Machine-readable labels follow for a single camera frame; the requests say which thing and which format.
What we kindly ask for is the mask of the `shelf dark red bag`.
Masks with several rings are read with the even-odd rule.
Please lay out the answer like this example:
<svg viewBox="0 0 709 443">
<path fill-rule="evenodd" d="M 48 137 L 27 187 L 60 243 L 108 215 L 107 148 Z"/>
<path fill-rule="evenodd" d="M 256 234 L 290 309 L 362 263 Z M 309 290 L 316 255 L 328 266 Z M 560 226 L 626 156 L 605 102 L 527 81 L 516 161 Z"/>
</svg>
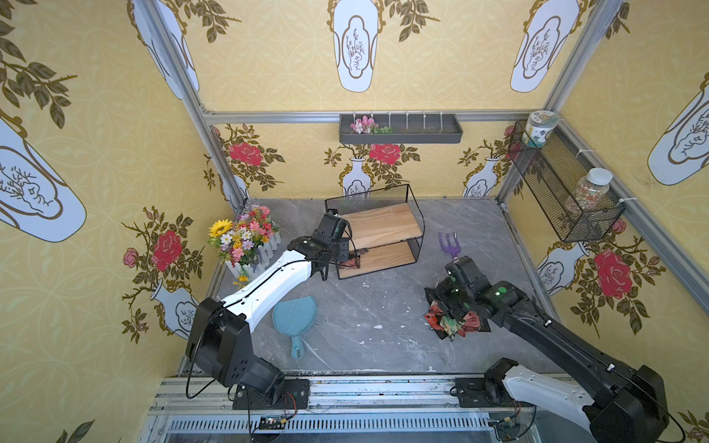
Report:
<svg viewBox="0 0 709 443">
<path fill-rule="evenodd" d="M 480 332 L 481 326 L 482 324 L 478 314 L 476 314 L 476 312 L 469 311 L 463 317 L 463 324 L 459 329 L 459 334 L 465 337 L 467 333 Z"/>
</svg>

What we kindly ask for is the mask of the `black wire two-tier shelf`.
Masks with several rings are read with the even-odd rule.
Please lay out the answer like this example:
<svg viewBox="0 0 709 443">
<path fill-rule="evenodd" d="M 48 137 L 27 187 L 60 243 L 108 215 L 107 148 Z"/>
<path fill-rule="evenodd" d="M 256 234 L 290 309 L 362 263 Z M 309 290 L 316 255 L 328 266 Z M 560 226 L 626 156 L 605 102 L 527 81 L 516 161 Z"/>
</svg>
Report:
<svg viewBox="0 0 709 443">
<path fill-rule="evenodd" d="M 362 248 L 369 250 L 359 269 L 338 272 L 341 280 L 417 262 L 426 221 L 410 185 L 326 199 L 325 208 L 349 221 L 350 253 Z"/>
</svg>

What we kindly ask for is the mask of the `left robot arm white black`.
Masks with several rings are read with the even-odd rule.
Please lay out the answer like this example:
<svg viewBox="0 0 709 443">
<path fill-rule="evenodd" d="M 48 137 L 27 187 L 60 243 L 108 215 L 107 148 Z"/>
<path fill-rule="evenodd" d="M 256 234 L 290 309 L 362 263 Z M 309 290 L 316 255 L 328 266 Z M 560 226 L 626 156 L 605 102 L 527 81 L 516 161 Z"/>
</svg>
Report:
<svg viewBox="0 0 709 443">
<path fill-rule="evenodd" d="M 275 305 L 299 284 L 351 259 L 349 238 L 300 236 L 273 265 L 222 301 L 207 298 L 197 308 L 186 358 L 223 387 L 244 386 L 270 406 L 284 397 L 284 373 L 255 356 L 251 333 Z"/>
</svg>

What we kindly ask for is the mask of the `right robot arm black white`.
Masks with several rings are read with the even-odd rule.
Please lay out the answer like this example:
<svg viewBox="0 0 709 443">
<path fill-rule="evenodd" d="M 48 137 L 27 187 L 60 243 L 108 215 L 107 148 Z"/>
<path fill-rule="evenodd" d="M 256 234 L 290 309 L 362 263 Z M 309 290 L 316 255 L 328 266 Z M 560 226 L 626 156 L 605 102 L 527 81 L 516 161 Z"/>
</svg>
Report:
<svg viewBox="0 0 709 443">
<path fill-rule="evenodd" d="M 664 380 L 602 353 L 552 319 L 509 282 L 475 292 L 450 277 L 427 293 L 452 301 L 521 337 L 561 367 L 593 399 L 583 406 L 598 442 L 659 442 L 672 420 Z"/>
</svg>

